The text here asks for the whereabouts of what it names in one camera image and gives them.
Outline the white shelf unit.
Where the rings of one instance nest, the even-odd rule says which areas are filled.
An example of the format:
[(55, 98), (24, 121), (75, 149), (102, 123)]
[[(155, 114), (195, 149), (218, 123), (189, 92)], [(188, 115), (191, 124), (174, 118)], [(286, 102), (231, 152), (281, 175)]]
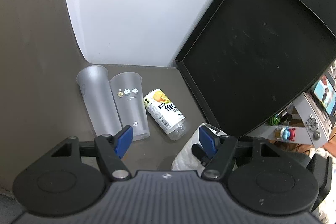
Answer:
[[(266, 121), (248, 136), (312, 145), (314, 148), (327, 143), (335, 127), (335, 65), (331, 65), (311, 88), (276, 116), (280, 118), (277, 126), (270, 126)], [(295, 128), (295, 141), (277, 140), (274, 131), (280, 126)]]

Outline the watermelon figurine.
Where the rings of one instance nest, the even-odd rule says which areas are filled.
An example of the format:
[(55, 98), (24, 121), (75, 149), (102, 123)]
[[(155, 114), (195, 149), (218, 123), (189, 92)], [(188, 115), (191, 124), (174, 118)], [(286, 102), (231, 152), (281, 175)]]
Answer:
[(276, 115), (270, 117), (267, 120), (267, 124), (270, 125), (270, 126), (277, 126), (279, 123), (280, 123), (280, 118)]

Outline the black tray leaning upright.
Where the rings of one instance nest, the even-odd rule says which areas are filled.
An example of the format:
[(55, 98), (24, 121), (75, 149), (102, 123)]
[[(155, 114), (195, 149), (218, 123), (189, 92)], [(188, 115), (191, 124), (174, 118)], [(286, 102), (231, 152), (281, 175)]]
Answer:
[(206, 120), (240, 138), (334, 59), (335, 35), (299, 0), (213, 0), (175, 63)]

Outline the frosted plastic cup far left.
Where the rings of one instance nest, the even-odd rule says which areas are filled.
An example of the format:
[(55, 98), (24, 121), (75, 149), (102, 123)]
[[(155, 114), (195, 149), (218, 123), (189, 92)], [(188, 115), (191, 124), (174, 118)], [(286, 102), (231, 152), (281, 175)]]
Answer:
[(107, 69), (101, 65), (88, 66), (78, 73), (76, 81), (96, 135), (116, 135), (122, 126)]

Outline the frosted plastic cup with print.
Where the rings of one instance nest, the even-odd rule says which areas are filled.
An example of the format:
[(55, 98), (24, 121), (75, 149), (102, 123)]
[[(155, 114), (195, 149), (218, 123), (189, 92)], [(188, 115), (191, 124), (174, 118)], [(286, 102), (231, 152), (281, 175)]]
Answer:
[(133, 141), (150, 137), (142, 92), (142, 77), (135, 72), (115, 75), (109, 82), (121, 125), (131, 126)]

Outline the clear bottle with yellow label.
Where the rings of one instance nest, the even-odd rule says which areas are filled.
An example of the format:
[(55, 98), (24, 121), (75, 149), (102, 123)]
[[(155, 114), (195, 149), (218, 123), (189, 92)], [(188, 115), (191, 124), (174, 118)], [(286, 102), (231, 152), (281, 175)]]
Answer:
[(147, 93), (143, 100), (147, 112), (172, 141), (187, 132), (186, 117), (161, 89)]

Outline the blue red toy figurine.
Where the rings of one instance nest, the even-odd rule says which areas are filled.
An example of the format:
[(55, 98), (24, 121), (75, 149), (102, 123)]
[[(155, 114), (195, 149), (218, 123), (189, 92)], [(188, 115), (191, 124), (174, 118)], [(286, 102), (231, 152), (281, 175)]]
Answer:
[(277, 140), (295, 141), (295, 128), (277, 127), (274, 131), (274, 136)]

